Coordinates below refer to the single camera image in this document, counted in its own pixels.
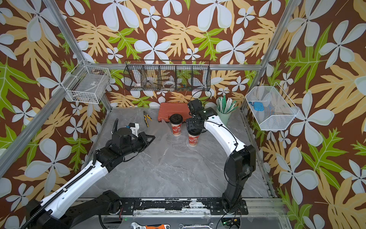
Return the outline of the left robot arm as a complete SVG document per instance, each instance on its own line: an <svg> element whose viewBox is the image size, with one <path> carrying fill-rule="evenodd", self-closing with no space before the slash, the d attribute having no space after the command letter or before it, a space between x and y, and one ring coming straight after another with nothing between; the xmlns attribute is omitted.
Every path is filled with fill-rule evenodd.
<svg viewBox="0 0 366 229"><path fill-rule="evenodd" d="M118 128L116 120L112 138L105 147L93 152L92 161L75 177L42 201L31 201L27 206L23 229L70 229L95 215L117 211L120 197L106 191L97 198L73 206L85 191L123 162L126 156L145 151L155 140L154 135L138 133L137 123Z"/></svg>

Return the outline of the clear plastic carrier bag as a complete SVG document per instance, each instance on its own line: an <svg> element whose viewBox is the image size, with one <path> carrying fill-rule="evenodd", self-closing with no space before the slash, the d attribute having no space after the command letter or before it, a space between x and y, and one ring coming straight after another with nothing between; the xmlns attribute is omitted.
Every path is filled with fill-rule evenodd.
<svg viewBox="0 0 366 229"><path fill-rule="evenodd" d="M155 140L143 152L142 161L145 166L156 174L167 174L177 161L178 156L172 143L172 130L165 121L152 121L146 131L154 135Z"/></svg>

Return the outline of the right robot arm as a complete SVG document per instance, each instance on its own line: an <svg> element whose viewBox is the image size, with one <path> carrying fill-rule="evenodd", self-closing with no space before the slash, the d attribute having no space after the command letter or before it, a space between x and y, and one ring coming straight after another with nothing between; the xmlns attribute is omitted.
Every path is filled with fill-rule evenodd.
<svg viewBox="0 0 366 229"><path fill-rule="evenodd" d="M252 145L240 141L221 121L217 112L204 108L198 99L188 103L189 115L186 120L187 131L199 135L210 132L227 154L224 175L227 188L222 194L222 206L225 212L235 212L244 207L242 191L245 183L256 169L256 150Z"/></svg>

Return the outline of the red cup black lid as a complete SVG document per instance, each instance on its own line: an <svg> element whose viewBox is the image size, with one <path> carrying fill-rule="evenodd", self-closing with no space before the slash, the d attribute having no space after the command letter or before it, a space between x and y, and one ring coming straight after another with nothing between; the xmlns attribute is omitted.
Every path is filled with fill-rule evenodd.
<svg viewBox="0 0 366 229"><path fill-rule="evenodd" d="M196 147L198 144L199 136L201 132L199 130L189 130L188 137L189 137L189 145L191 147Z"/></svg>
<svg viewBox="0 0 366 229"><path fill-rule="evenodd" d="M183 117L180 114L173 114L170 116L170 123L172 126L173 135L180 136L181 129L182 129L182 123L183 123Z"/></svg>

